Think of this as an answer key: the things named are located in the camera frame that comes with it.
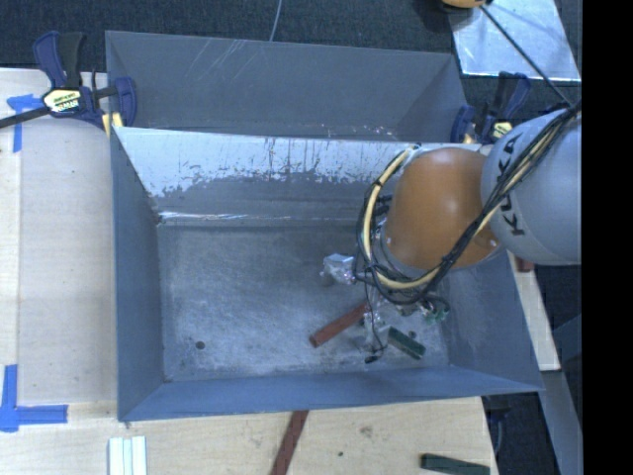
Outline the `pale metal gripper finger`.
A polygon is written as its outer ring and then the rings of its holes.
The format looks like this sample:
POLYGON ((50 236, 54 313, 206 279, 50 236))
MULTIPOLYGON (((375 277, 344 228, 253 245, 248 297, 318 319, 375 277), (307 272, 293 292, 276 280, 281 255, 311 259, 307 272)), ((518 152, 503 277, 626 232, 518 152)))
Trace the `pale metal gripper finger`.
POLYGON ((351 255, 333 253, 326 256, 322 261, 321 283, 324 286, 352 285, 355 281, 354 263, 355 259, 351 255))
POLYGON ((382 326, 381 319, 369 304, 365 305, 363 326, 365 330, 365 348, 367 350, 384 350, 385 345, 380 331, 382 326))

